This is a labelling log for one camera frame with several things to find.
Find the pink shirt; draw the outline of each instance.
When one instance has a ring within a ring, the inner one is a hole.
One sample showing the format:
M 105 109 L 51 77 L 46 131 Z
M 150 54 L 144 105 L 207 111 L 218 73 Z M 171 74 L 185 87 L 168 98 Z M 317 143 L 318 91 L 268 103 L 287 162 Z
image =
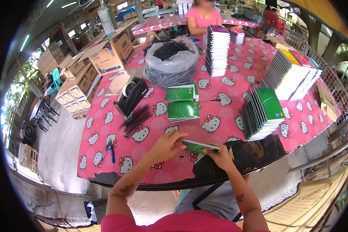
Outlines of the pink shirt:
M 196 27 L 207 28 L 210 25 L 217 25 L 217 20 L 221 20 L 220 14 L 216 9 L 212 11 L 213 17 L 211 19 L 202 19 L 196 7 L 191 7 L 187 11 L 187 18 L 194 18 L 196 20 Z
M 213 213 L 192 210 L 169 214 L 152 225 L 137 226 L 130 217 L 123 214 L 109 214 L 101 221 L 101 232 L 148 232 L 148 231 L 235 231 L 242 232 L 234 222 Z

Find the tape roll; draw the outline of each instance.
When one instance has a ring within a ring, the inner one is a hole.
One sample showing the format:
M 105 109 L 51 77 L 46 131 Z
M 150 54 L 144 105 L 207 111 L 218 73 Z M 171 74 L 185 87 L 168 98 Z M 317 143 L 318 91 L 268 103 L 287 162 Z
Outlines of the tape roll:
M 128 95 L 126 94 L 126 88 L 128 87 L 129 84 L 135 85 L 135 82 L 133 82 L 133 81 L 128 81 L 128 82 L 126 82 L 125 85 L 122 87 L 122 95 L 124 95 L 125 97 L 128 97 Z

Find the plastic chair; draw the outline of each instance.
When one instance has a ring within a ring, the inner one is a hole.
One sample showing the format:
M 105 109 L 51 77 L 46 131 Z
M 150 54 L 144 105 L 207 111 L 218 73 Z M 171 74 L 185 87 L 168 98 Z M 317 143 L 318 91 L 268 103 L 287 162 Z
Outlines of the plastic chair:
M 50 93 L 55 97 L 55 91 L 59 91 L 60 86 L 63 84 L 63 81 L 60 79 L 58 68 L 56 67 L 53 72 L 50 73 L 53 76 L 53 84 L 50 86 Z

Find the trash bin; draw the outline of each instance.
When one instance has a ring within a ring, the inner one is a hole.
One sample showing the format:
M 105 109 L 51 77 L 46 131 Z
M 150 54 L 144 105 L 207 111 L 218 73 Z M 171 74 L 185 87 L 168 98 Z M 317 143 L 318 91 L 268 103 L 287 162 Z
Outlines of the trash bin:
M 95 225 L 100 224 L 103 217 L 106 216 L 107 199 L 97 198 L 86 200 L 84 201 L 84 207 L 89 221 Z

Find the gold bracelet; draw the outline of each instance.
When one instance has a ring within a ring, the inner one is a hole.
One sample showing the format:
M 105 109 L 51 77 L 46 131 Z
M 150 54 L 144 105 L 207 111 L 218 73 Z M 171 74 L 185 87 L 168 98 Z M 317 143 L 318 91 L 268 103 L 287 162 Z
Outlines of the gold bracelet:
M 140 171 L 142 174 L 144 174 L 144 172 L 143 172 L 143 171 L 141 171 L 141 170 L 139 169 L 139 167 L 138 167 L 138 163 L 137 163 L 137 162 L 135 162 L 135 166 L 136 166 L 136 168 L 138 169 L 138 171 Z

